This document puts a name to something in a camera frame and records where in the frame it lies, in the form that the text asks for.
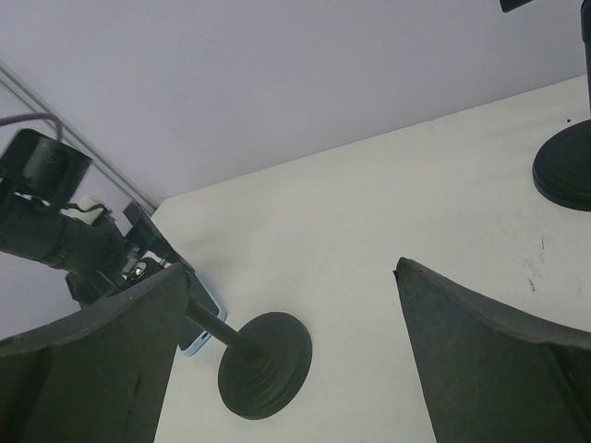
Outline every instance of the metal rod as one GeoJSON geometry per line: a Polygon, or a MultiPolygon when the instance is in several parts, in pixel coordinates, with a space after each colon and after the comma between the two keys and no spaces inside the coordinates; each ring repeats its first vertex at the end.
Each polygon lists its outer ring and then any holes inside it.
{"type": "Polygon", "coordinates": [[[585,54],[587,60],[587,87],[589,89],[589,104],[591,105],[591,1],[584,0],[581,6],[581,28],[585,54]]]}
{"type": "Polygon", "coordinates": [[[201,306],[193,297],[189,297],[186,316],[223,344],[241,353],[247,360],[255,360],[260,350],[245,340],[235,330],[226,325],[210,311],[201,306]]]}

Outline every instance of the phone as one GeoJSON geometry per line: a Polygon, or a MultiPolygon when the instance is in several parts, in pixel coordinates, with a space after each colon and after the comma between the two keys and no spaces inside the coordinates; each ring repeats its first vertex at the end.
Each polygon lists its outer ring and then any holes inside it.
{"type": "MultiPolygon", "coordinates": [[[[221,321],[225,321],[228,317],[225,309],[223,309],[220,302],[203,285],[197,274],[191,273],[189,280],[191,283],[189,296],[194,297],[200,305],[205,307],[221,321]]],[[[181,335],[178,340],[178,348],[184,355],[190,357],[195,355],[210,336],[211,334],[209,332],[206,332],[191,320],[185,318],[183,320],[181,335]]]]}

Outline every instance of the screw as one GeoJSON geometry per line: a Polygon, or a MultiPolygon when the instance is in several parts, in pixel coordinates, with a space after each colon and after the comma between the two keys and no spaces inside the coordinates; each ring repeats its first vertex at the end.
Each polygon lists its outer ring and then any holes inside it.
{"type": "Polygon", "coordinates": [[[136,263],[136,267],[132,270],[134,277],[141,277],[141,274],[143,274],[146,271],[147,267],[148,265],[145,261],[139,261],[138,263],[136,263]]]}

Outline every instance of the black stand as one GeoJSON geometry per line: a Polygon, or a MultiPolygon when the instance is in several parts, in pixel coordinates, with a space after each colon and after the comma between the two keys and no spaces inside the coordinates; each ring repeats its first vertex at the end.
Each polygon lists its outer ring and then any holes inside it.
{"type": "MultiPolygon", "coordinates": [[[[581,7],[591,100],[591,0],[581,7]]],[[[534,160],[534,183],[565,208],[591,211],[591,121],[568,127],[542,146],[534,160]]]]}
{"type": "Polygon", "coordinates": [[[306,327],[289,314],[256,317],[236,332],[189,299],[187,318],[228,346],[218,387],[233,413],[251,420],[269,417],[281,411],[304,384],[312,340],[306,327]]]}

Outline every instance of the light purple wall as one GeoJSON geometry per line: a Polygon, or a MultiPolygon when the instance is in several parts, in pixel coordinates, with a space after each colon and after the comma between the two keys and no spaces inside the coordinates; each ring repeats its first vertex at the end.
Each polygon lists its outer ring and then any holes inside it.
{"type": "Polygon", "coordinates": [[[162,199],[581,76],[581,3],[3,0],[0,59],[162,199]]]}
{"type": "MultiPolygon", "coordinates": [[[[23,114],[28,110],[0,89],[0,116],[23,114]]],[[[0,150],[20,127],[0,127],[0,150]]],[[[28,127],[52,135],[44,124],[28,127]]],[[[121,220],[121,210],[129,198],[116,189],[97,170],[91,170],[79,188],[79,195],[102,199],[121,220]]],[[[39,263],[0,253],[0,340],[57,320],[78,310],[64,281],[65,273],[39,263]]]]}

